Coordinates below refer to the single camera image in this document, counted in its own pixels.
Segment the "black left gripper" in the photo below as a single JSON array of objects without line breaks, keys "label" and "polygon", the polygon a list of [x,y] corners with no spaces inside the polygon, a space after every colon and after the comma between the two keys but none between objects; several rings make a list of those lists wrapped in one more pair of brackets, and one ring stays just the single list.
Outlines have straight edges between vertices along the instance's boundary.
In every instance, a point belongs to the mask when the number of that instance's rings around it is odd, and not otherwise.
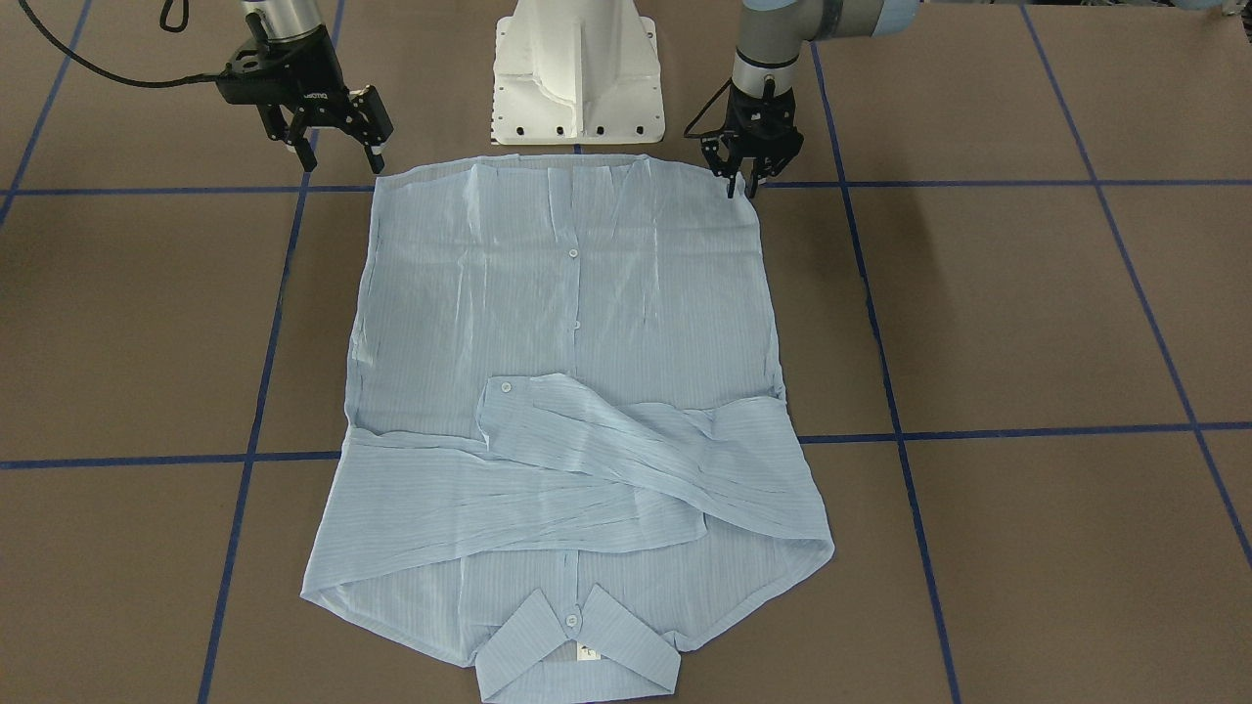
[{"label": "black left gripper", "polygon": [[769,83],[757,98],[722,84],[701,109],[707,109],[726,96],[724,124],[700,134],[700,152],[707,169],[726,179],[726,197],[737,195],[737,179],[742,162],[751,162],[745,178],[745,195],[754,199],[761,182],[777,177],[801,152],[804,137],[795,127],[795,94],[793,89],[777,91]]}]

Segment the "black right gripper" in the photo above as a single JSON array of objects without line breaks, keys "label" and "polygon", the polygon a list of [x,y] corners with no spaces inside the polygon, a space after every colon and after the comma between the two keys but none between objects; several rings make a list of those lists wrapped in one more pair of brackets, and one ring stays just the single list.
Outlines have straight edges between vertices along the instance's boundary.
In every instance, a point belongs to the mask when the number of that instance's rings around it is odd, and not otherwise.
[{"label": "black right gripper", "polygon": [[394,128],[381,91],[346,85],[326,28],[285,39],[250,28],[250,38],[215,76],[215,86],[232,106],[255,106],[269,139],[290,147],[304,173],[318,165],[308,134],[327,128],[364,147],[373,174],[386,169],[383,153]]}]

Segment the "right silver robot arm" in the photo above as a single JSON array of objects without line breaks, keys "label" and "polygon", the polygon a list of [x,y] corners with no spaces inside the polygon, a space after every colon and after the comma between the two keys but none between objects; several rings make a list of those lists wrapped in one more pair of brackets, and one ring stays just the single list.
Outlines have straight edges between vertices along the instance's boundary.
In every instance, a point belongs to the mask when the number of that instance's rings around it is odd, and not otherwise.
[{"label": "right silver robot arm", "polygon": [[363,148],[371,172],[386,167],[393,124],[381,91],[352,90],[341,74],[331,29],[313,1],[243,1],[249,36],[225,63],[217,89],[232,106],[254,106],[265,134],[313,172],[309,132],[334,129]]}]

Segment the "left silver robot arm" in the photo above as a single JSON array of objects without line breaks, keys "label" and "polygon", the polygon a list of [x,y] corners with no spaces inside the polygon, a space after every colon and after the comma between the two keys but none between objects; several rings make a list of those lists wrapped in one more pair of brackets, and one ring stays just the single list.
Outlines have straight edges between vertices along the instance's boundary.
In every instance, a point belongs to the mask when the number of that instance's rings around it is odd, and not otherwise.
[{"label": "left silver robot arm", "polygon": [[799,155],[794,75],[806,45],[911,26],[916,1],[742,1],[732,75],[686,125],[726,195],[756,195]]}]

